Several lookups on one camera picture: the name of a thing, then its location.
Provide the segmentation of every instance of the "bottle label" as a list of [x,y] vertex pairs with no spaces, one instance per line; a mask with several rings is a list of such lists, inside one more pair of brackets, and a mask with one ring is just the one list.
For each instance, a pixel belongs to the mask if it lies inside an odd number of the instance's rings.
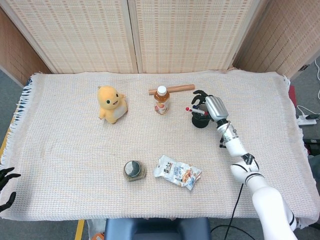
[[158,114],[164,114],[168,108],[169,108],[169,99],[167,99],[165,102],[158,102],[157,100],[154,100],[154,110]]

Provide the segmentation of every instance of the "plastic wrapper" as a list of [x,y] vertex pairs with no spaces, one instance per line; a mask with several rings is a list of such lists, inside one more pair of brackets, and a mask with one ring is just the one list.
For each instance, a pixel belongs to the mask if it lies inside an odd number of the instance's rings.
[[169,182],[191,190],[195,182],[200,178],[201,172],[199,168],[191,164],[178,162],[163,155],[159,159],[157,167],[153,170],[153,175],[156,178],[164,177]]

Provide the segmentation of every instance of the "power strip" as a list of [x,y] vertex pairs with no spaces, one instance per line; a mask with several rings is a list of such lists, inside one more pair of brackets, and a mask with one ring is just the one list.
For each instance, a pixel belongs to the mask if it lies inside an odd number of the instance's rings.
[[306,125],[316,125],[317,121],[315,119],[306,119],[304,116],[300,115],[299,118],[296,120],[299,126],[306,126]]

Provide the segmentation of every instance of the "jar lid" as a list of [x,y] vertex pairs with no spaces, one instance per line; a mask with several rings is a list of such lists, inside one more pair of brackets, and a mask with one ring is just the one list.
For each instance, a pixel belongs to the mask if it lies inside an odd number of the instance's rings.
[[137,161],[128,161],[124,166],[125,174],[131,178],[135,178],[141,171],[140,164]]
[[160,96],[164,96],[167,93],[167,88],[165,86],[159,86],[157,92]]

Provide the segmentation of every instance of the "woven wall panel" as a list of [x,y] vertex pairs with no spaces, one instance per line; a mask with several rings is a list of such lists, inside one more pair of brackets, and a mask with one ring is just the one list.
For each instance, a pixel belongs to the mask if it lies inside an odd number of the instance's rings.
[[254,1],[135,0],[143,72],[226,70]]
[[10,77],[25,85],[36,72],[50,70],[0,8],[0,65]]
[[319,0],[271,0],[265,19],[248,36],[252,40],[244,41],[236,67],[292,77],[320,50],[319,12]]
[[54,72],[136,72],[121,0],[6,1],[51,61]]

